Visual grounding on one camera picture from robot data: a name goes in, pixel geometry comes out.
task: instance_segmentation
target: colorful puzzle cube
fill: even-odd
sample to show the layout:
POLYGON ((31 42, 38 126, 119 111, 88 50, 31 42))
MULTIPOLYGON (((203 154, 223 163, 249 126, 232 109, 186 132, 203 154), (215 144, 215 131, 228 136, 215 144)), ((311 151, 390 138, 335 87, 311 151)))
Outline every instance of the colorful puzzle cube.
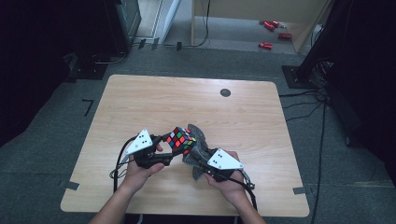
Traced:
POLYGON ((172 149, 184 146, 183 154, 187 155, 189 151, 195 146, 197 140, 194 138, 189 129, 176 127, 166 139, 166 142, 172 149))

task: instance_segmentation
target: person's right hand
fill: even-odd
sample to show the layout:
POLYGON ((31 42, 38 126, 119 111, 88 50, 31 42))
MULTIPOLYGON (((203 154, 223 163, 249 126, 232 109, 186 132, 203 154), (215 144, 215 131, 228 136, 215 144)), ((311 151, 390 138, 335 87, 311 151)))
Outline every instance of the person's right hand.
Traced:
MULTIPOLYGON (((233 151, 227 151, 228 154, 230 154, 232 157, 236 158, 239 161, 238 155, 236 152, 233 151)), ((213 186, 217 189, 220 190, 224 198, 231 204, 237 205, 238 202, 241 202, 242 200, 247 199, 247 195, 245 192, 245 189, 237 184, 234 183, 230 180, 222 181, 222 182, 217 182, 212 176, 209 174, 204 174, 207 183, 210 186, 213 186)), ((231 178, 238 180, 240 182, 244 182, 244 177, 239 171, 234 171, 233 174, 231 175, 231 178)))

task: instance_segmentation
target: person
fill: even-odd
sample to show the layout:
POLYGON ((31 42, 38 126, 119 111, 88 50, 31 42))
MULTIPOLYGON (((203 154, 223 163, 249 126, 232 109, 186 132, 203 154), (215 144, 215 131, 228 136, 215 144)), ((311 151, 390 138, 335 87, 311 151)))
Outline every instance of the person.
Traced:
MULTIPOLYGON (((157 150, 163 151, 160 145, 157 146, 157 150)), ((239 160, 236 152, 228 151, 228 153, 239 160)), ((129 162, 126 175, 119 188, 110 197, 102 209, 93 217, 90 224, 120 224, 134 195, 143 188, 150 176, 160 172, 163 167, 164 165, 162 163, 157 163, 149 169, 144 169, 138 167, 134 161, 129 162)), ((217 182, 208 174, 204 174, 204 176, 207 183, 210 186, 219 189, 224 198, 235 207, 245 224, 265 223, 260 214, 250 203, 242 186, 232 181, 217 182)), ((240 172, 233 172, 231 178, 241 182, 244 181, 244 177, 240 172)))

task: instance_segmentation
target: table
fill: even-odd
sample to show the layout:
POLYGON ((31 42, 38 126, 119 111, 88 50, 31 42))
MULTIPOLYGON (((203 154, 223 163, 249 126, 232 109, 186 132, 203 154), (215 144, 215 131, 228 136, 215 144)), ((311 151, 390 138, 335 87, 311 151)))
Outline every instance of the table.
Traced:
MULTIPOLYGON (((237 151, 256 184, 262 216, 306 217, 305 194, 276 85, 265 81, 113 75, 109 78, 61 207, 98 212, 112 194, 122 145, 146 128, 152 134, 195 124, 208 145, 237 151), (224 97, 222 89, 231 91, 224 97)), ((165 152, 170 147, 162 144, 165 152)), ((134 214, 234 216, 235 209, 204 178, 194 182, 181 161, 151 177, 127 209, 134 214)))
MULTIPOLYGON (((193 0, 191 11, 191 44, 194 45, 195 17, 205 17, 208 0, 193 0)), ((180 0, 173 0, 166 16, 163 38, 172 25, 180 0)), ((283 21, 288 33, 292 34, 292 44, 300 52, 307 38, 319 23, 324 23, 332 8, 332 0, 213 0, 209 17, 254 20, 283 21)))

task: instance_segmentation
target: hand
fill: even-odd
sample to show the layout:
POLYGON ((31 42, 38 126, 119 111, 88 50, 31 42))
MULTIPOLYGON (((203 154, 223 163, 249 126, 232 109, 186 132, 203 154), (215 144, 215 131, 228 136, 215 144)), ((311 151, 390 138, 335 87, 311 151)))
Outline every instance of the hand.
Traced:
MULTIPOLYGON (((163 148, 160 145, 157 145, 158 151, 163 151, 163 148)), ((149 179, 151 175, 154 175, 163 169, 164 165, 162 163, 157 163, 151 166, 148 169, 138 167, 134 159, 133 155, 129 156, 129 162, 127 172, 124 180, 122 181, 122 186, 126 186, 129 190, 133 192, 137 192, 143 188, 146 181, 149 179)))
MULTIPOLYGON (((238 155, 236 152, 233 151, 227 151, 228 154, 230 154, 232 157, 236 158, 239 161, 238 155)), ((232 181, 226 180, 222 182, 217 182, 212 176, 209 174, 204 174, 207 183, 210 186, 213 186, 217 189, 220 190, 224 198, 231 204, 236 205, 238 202, 241 200, 247 199, 247 195, 245 192, 245 189, 232 181)), ((239 171, 234 171, 233 174, 231 175, 231 178, 238 180, 240 182, 244 182, 244 177, 239 171)))

